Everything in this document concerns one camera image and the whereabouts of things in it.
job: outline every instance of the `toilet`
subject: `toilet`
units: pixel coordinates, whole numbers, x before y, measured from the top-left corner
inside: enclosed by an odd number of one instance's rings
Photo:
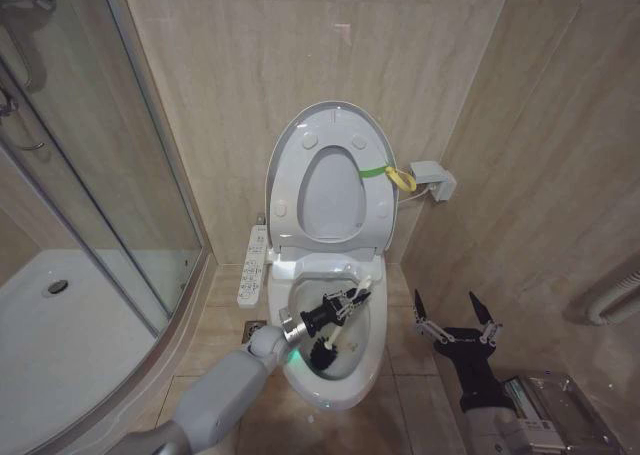
[[[361,108],[322,102],[303,110],[276,142],[266,180],[269,236],[267,296],[271,323],[279,312],[320,305],[325,293],[371,277],[371,296],[336,340],[338,357],[319,372],[309,363],[315,342],[305,339],[283,366],[290,385],[314,406],[345,410],[373,387],[382,364],[387,331],[384,252],[393,235],[397,189],[382,173],[360,171],[395,166],[389,142]],[[326,326],[317,336],[328,336]]]

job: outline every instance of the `yellow tag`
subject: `yellow tag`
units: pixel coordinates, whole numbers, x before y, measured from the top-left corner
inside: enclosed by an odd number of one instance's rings
[[[393,167],[387,167],[384,171],[387,174],[387,177],[389,177],[400,190],[404,192],[415,191],[416,179],[409,175],[407,172],[403,172]]]

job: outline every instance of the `toilet lid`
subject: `toilet lid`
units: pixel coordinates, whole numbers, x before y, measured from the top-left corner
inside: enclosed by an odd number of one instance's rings
[[[271,156],[266,184],[269,237],[278,253],[382,253],[396,217],[397,192],[386,175],[361,171],[395,166],[380,127],[346,102],[303,110]]]

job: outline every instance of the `shower enclosure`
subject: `shower enclosure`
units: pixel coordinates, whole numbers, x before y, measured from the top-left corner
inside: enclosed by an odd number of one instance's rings
[[[0,0],[0,454],[139,366],[210,248],[116,0]]]

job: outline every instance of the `robotic hand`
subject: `robotic hand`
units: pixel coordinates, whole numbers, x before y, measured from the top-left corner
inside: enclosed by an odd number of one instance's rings
[[[505,439],[514,431],[516,409],[495,378],[488,359],[496,349],[502,324],[493,321],[489,310],[469,292],[482,330],[475,328],[440,328],[427,318],[427,312],[415,292],[414,314],[421,335],[433,340],[435,350],[453,362],[462,388],[460,408],[469,421],[471,438],[478,455],[508,455],[516,444]]]
[[[213,447],[304,336],[314,336],[329,323],[342,325],[368,295],[356,294],[355,289],[325,295],[321,306],[301,313],[302,322],[289,316],[282,328],[267,325],[256,330],[249,343],[226,355],[184,393],[171,420],[154,430],[126,435],[107,454],[191,455]]]

